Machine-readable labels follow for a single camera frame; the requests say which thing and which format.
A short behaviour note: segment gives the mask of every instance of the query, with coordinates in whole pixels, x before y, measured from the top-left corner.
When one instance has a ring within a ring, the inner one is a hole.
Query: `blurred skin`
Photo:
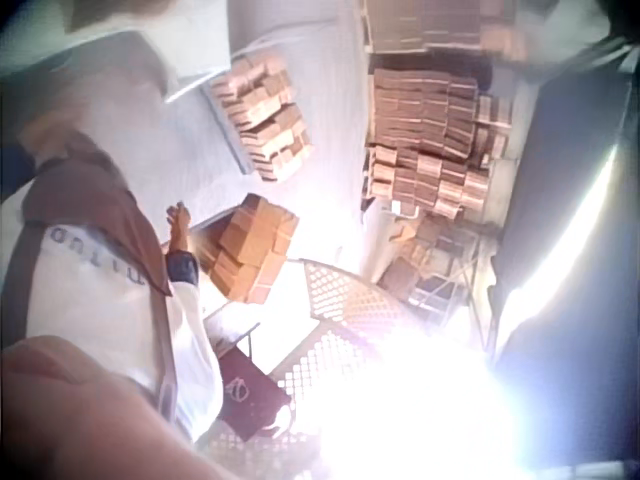
[[[167,209],[167,222],[169,222],[171,226],[169,251],[189,251],[189,224],[191,223],[191,214],[187,207],[184,206],[184,203],[178,202],[177,205]]]
[[[36,478],[217,479],[135,385],[69,342],[2,352],[2,450]]]

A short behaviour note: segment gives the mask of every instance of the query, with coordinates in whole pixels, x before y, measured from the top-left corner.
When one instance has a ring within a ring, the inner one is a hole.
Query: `white t-shirt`
[[[3,283],[29,186],[2,207]],[[48,228],[31,289],[28,337],[62,337],[108,370],[156,391],[160,369],[150,287],[106,238],[81,227]],[[176,418],[195,442],[220,412],[222,377],[200,318],[198,288],[176,282],[171,289],[167,311],[178,380]]]

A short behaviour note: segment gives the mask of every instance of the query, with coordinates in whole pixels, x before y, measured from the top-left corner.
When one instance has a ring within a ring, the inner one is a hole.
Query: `logo on bag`
[[[236,377],[231,380],[225,387],[224,391],[235,402],[242,403],[249,397],[249,388],[244,380]]]

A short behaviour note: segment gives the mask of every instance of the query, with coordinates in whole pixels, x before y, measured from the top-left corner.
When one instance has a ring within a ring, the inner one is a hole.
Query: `brown apron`
[[[47,227],[97,228],[127,253],[127,260],[149,281],[154,330],[164,367],[157,408],[173,423],[177,380],[165,298],[171,291],[160,243],[111,159],[97,149],[73,153],[68,160],[46,162],[22,203],[24,227],[2,290],[2,348],[26,337],[31,284]]]

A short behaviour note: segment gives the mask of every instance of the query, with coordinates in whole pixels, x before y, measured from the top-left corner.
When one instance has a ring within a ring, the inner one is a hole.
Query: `bright light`
[[[444,334],[461,345],[468,345],[471,342],[469,307],[463,305],[456,309],[444,327]]]
[[[335,479],[517,479],[512,419],[484,359],[415,335],[327,396],[322,454]]]
[[[616,152],[617,146],[611,149],[593,187],[542,265],[527,283],[509,294],[500,318],[498,351],[519,325],[540,313],[569,275],[602,210]]]

